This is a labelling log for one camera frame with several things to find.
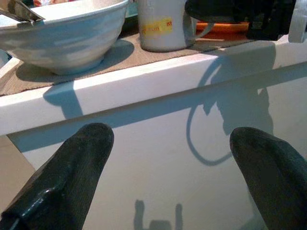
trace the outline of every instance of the ceramic bowl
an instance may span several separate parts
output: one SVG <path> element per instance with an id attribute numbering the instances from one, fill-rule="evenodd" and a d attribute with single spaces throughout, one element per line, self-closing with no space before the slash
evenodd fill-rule
<path id="1" fill-rule="evenodd" d="M 18 23 L 0 15 L 0 49 L 62 75 L 91 69 L 118 38 L 129 0 L 81 0 L 33 8 L 45 18 Z"/>

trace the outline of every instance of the sticker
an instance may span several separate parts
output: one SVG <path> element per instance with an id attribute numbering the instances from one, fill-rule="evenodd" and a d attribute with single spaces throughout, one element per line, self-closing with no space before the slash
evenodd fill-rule
<path id="1" fill-rule="evenodd" d="M 142 34 L 145 36 L 164 35 L 173 31 L 172 18 L 164 18 L 153 23 L 148 23 L 142 26 Z"/>

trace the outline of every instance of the brown placemat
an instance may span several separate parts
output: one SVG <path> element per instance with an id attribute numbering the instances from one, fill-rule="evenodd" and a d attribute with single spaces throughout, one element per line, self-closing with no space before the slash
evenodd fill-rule
<path id="1" fill-rule="evenodd" d="M 98 67 L 80 74 L 58 76 L 47 69 L 20 61 L 18 65 L 15 65 L 3 76 L 0 75 L 0 96 L 56 85 L 77 79 L 89 78 L 102 73 L 145 65 L 171 58 L 193 55 L 221 47 L 236 46 L 246 42 L 249 41 L 240 40 L 222 42 L 200 39 L 194 46 L 187 49 L 168 53 L 152 53 L 142 50 L 139 42 L 139 35 L 133 34 L 117 40 L 112 48 L 105 54 L 104 61 L 102 61 Z"/>

